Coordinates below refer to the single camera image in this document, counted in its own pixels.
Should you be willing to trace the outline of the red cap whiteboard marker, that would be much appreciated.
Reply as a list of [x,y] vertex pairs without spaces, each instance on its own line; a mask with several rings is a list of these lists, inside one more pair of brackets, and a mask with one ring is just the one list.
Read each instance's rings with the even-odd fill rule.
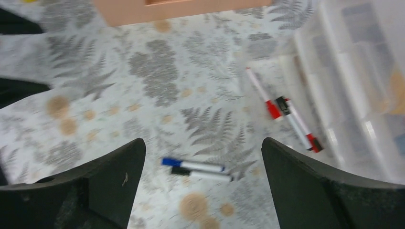
[[293,102],[289,98],[285,98],[284,101],[286,102],[290,112],[293,114],[296,121],[298,122],[298,125],[300,126],[301,130],[303,131],[305,137],[309,141],[309,143],[311,145],[311,149],[315,153],[322,151],[324,149],[323,146],[318,141],[318,139],[313,135],[311,130],[308,128],[306,122],[304,121],[304,119],[301,117],[301,115],[297,111],[296,106],[293,104]]

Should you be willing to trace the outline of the white plastic drawer unit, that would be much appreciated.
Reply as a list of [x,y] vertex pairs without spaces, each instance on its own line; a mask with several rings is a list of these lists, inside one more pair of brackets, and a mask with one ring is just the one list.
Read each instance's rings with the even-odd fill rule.
[[[280,35],[243,44],[241,87],[258,138],[272,137],[359,176],[405,182],[405,3],[287,0],[270,10]],[[273,120],[250,82],[289,98],[323,146],[307,151],[287,118]]]

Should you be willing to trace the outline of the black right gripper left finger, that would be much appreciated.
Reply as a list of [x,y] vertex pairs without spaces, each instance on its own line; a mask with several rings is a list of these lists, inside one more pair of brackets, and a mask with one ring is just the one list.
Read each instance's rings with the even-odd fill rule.
[[137,138],[116,150],[26,184],[0,174],[3,229],[125,229],[146,157]]

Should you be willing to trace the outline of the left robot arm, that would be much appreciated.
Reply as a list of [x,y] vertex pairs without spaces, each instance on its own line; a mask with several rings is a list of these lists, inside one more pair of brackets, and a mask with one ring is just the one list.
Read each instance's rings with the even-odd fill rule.
[[0,182],[32,183],[42,172],[33,153],[46,115],[51,85],[46,68],[45,30],[18,10],[0,5]]

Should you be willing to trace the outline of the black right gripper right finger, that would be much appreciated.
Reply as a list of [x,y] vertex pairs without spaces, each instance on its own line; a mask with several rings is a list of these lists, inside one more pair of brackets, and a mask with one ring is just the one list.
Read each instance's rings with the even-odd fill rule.
[[270,137],[261,152],[282,229],[404,228],[404,185],[345,172]]

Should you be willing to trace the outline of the blue cap whiteboard marker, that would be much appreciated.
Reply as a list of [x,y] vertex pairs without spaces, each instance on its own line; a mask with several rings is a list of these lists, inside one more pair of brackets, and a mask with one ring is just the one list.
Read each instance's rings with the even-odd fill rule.
[[161,160],[161,164],[164,166],[171,166],[171,167],[182,167],[194,170],[202,170],[208,172],[224,172],[225,166],[223,165],[216,165],[204,162],[196,162],[196,161],[189,161],[189,160],[180,160],[170,157],[164,157]]

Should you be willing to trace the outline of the black cap whiteboard marker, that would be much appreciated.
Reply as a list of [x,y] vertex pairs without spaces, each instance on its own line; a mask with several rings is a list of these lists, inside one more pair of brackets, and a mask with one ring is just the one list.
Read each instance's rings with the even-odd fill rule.
[[289,99],[281,96],[276,99],[276,103],[281,110],[281,113],[287,118],[293,129],[296,131],[298,138],[304,145],[307,151],[313,149],[313,145],[309,139],[310,131],[304,127],[303,122],[298,118],[297,111],[291,107]]

